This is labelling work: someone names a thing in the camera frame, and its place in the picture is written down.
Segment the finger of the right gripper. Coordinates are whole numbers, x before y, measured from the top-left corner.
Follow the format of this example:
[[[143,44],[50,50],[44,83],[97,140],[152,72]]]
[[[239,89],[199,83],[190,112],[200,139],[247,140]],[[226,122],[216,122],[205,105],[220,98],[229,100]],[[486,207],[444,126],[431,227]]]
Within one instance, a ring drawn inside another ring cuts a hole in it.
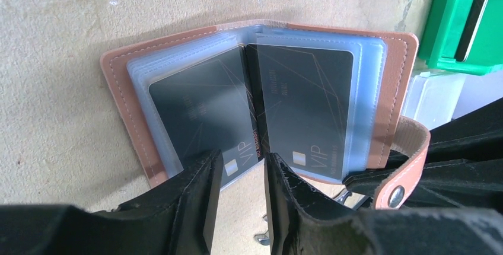
[[[426,164],[419,180],[391,170],[350,176],[347,189],[369,196],[378,208],[487,208],[502,212],[502,159],[458,159]]]
[[[430,133],[424,167],[502,167],[502,98]]]

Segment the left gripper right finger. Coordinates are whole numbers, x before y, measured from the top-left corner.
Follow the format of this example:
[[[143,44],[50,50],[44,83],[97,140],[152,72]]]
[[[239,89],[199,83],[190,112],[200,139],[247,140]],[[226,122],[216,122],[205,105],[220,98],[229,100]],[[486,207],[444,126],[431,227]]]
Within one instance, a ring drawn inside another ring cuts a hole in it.
[[[502,215],[479,208],[355,211],[265,157],[272,254],[501,254]]]

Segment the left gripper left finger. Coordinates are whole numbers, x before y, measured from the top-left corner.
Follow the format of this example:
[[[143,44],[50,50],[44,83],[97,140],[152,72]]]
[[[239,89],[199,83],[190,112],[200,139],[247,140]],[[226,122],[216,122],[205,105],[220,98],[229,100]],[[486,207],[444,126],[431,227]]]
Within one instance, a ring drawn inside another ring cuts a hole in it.
[[[209,254],[222,179],[219,150],[112,211],[1,206],[2,254]]]

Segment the brown leather card holder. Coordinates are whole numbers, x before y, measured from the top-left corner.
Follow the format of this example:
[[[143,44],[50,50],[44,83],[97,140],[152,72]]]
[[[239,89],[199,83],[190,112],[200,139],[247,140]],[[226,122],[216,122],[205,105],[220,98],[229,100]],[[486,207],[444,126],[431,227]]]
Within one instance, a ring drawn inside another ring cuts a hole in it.
[[[371,193],[396,209],[430,141],[401,114],[417,49],[410,33],[249,20],[109,50],[100,66],[151,187],[210,149],[224,155],[222,187],[271,152],[342,184],[396,150],[407,160]]]

